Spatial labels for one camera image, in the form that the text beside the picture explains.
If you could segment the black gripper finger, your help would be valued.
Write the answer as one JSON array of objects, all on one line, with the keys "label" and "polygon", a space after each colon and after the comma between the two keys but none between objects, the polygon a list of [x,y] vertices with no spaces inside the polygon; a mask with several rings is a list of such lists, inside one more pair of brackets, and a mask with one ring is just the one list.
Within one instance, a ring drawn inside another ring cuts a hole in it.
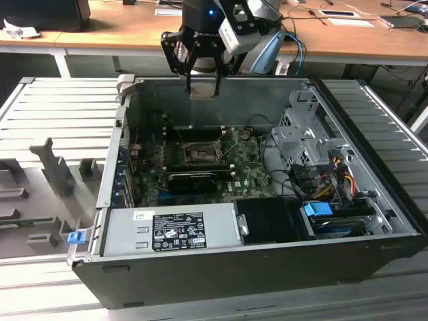
[{"label": "black gripper finger", "polygon": [[164,55],[172,73],[185,77],[185,91],[191,93],[191,71],[197,57],[188,51],[179,32],[163,32],[160,38]]},{"label": "black gripper finger", "polygon": [[215,89],[214,89],[214,96],[218,96],[220,94],[220,85],[221,85],[221,79],[228,76],[230,73],[229,64],[225,62],[224,54],[219,53],[214,57],[215,62]]}]

